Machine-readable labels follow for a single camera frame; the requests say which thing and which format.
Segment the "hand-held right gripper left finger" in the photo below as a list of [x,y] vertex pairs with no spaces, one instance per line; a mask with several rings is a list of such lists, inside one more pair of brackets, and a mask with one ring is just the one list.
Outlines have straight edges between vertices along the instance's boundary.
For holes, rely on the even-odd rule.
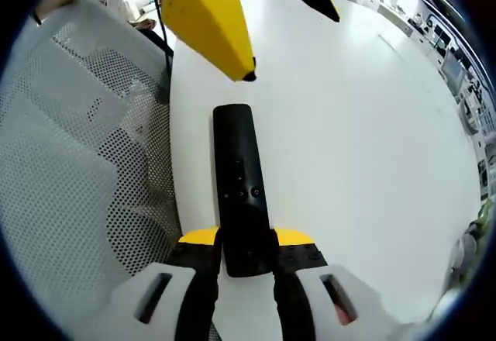
[[219,227],[182,236],[166,263],[120,284],[104,316],[105,340],[207,340],[219,294]]

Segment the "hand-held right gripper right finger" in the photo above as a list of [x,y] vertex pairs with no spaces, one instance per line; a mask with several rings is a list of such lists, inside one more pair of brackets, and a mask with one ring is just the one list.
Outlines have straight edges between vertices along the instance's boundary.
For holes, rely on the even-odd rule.
[[314,240],[272,229],[274,300],[285,340],[405,340],[411,326],[384,309],[380,295],[340,265],[329,264]]

